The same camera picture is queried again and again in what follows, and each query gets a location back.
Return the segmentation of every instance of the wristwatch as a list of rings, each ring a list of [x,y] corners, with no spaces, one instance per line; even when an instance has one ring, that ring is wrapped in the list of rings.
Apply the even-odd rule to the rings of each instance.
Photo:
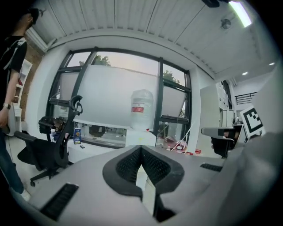
[[[6,107],[8,110],[10,110],[11,105],[10,105],[10,104],[6,104],[6,103],[4,103],[4,104],[3,104],[3,107]]]

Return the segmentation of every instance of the shoe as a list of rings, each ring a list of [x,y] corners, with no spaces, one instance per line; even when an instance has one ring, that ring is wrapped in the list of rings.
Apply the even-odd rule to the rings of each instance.
[[[23,197],[24,200],[26,200],[27,202],[30,200],[31,195],[27,192],[26,189],[23,190],[23,193],[21,194],[21,196]]]

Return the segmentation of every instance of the tree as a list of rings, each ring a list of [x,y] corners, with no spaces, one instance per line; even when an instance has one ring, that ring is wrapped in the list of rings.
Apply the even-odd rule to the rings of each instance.
[[[172,72],[169,72],[168,70],[166,70],[165,72],[163,72],[163,78],[164,79],[167,79],[169,81],[172,81],[172,82],[175,82],[175,83],[178,83],[180,84],[180,80],[177,80],[174,78]]]
[[[79,61],[79,64],[80,64],[80,66],[83,66],[83,65],[84,65],[84,62],[83,62],[83,61]],[[93,60],[93,62],[92,62],[92,65],[111,66],[108,57],[107,57],[107,56],[101,57],[99,54],[97,54],[97,55],[94,57],[94,60]]]

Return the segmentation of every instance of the fluorescent light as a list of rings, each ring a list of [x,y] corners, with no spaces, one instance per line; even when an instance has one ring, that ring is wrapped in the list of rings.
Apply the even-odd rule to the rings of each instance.
[[[229,2],[229,4],[238,14],[238,17],[242,21],[244,27],[247,27],[252,23],[251,19],[249,18],[249,15],[247,14],[246,10],[244,9],[243,5],[240,2]]]

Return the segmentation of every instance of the brick wall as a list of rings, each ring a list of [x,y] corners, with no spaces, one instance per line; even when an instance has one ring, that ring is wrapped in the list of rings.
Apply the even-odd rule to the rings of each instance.
[[[25,39],[27,41],[27,53],[26,53],[25,59],[32,63],[32,67],[27,76],[25,85],[23,87],[22,98],[21,98],[21,102],[19,105],[20,108],[22,109],[22,121],[24,121],[25,119],[27,97],[28,97],[28,93],[30,90],[32,80],[34,78],[34,74],[42,60],[42,57],[44,56],[44,52],[40,48],[38,48],[28,37],[25,36]]]

